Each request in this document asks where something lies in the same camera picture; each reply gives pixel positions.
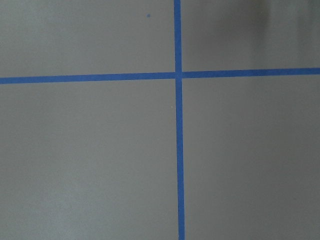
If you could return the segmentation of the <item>blue tape line lengthwise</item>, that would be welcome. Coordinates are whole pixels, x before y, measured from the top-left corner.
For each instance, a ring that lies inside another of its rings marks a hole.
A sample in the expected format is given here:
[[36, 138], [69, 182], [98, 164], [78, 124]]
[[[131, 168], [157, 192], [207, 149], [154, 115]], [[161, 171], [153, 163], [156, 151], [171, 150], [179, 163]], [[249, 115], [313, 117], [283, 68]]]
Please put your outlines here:
[[176, 165], [178, 239], [185, 239], [185, 191], [184, 191], [184, 139], [183, 139], [183, 81], [182, 81], [182, 20], [181, 2], [174, 6], [174, 59], [175, 59], [175, 116], [176, 116]]

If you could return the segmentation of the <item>blue tape line crosswise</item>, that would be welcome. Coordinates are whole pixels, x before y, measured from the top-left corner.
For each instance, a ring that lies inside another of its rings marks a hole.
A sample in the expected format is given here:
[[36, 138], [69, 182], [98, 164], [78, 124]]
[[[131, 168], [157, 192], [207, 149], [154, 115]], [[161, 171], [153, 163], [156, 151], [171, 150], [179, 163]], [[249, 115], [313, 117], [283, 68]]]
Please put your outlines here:
[[135, 80], [165, 80], [181, 77], [196, 78], [229, 78], [229, 77], [264, 77], [264, 76], [299, 76], [318, 75], [318, 67], [311, 68], [276, 68], [276, 69], [242, 69], [242, 70], [208, 70], [176, 72], [145, 72], [145, 73], [112, 73], [89, 75], [56, 75], [56, 76], [22, 76], [2, 77], [0, 83], [35, 84], [35, 83], [70, 83], [70, 82], [100, 82], [100, 81], [135, 81]]

